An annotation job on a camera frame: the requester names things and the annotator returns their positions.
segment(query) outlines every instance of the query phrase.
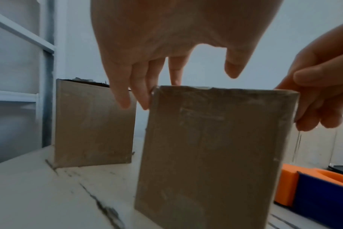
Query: cardboard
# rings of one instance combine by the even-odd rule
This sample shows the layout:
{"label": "cardboard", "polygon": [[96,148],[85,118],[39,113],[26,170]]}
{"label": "cardboard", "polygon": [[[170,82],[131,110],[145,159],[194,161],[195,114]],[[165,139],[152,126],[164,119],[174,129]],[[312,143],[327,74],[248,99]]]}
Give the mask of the cardboard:
{"label": "cardboard", "polygon": [[56,81],[56,167],[131,163],[136,100],[119,108],[107,84]]}
{"label": "cardboard", "polygon": [[135,209],[164,229],[263,229],[298,93],[153,91]]}

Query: shelf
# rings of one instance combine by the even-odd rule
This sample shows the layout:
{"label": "shelf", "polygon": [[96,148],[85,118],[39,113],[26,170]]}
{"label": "shelf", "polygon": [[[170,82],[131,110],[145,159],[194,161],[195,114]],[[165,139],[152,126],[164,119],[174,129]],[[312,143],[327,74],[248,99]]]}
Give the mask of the shelf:
{"label": "shelf", "polygon": [[35,103],[37,99],[38,94],[0,91],[0,101]]}
{"label": "shelf", "polygon": [[43,50],[54,53],[55,46],[46,40],[42,39],[41,37],[37,36],[36,34],[28,31],[24,27],[18,25],[17,23],[9,20],[5,16],[0,14],[0,28],[7,30],[10,33],[34,44],[38,47],[42,48]]}

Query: white table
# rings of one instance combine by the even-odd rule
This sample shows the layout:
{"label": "white table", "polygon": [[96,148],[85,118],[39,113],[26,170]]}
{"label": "white table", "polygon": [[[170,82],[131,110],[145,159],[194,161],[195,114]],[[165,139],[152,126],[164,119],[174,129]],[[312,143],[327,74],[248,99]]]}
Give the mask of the white table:
{"label": "white table", "polygon": [[[45,162],[52,146],[1,163],[0,229],[113,228],[90,194],[114,208],[126,229],[161,229],[133,208],[142,143],[134,140],[131,164],[53,171]],[[266,228],[326,229],[276,205]]]}

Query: orange plastic part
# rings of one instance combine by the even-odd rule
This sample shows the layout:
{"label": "orange plastic part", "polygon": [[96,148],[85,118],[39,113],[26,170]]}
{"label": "orange plastic part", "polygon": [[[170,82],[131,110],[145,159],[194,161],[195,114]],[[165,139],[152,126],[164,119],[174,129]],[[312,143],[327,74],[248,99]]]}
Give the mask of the orange plastic part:
{"label": "orange plastic part", "polygon": [[277,203],[292,207],[299,180],[298,172],[343,186],[342,174],[323,169],[308,169],[291,164],[283,164],[280,181],[274,199]]}

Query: blue object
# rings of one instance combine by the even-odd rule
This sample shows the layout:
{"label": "blue object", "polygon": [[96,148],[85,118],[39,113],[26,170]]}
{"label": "blue object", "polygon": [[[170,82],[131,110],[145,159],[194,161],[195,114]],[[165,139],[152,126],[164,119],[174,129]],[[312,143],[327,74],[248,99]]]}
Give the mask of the blue object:
{"label": "blue object", "polygon": [[333,229],[343,229],[343,186],[299,172],[292,210]]}

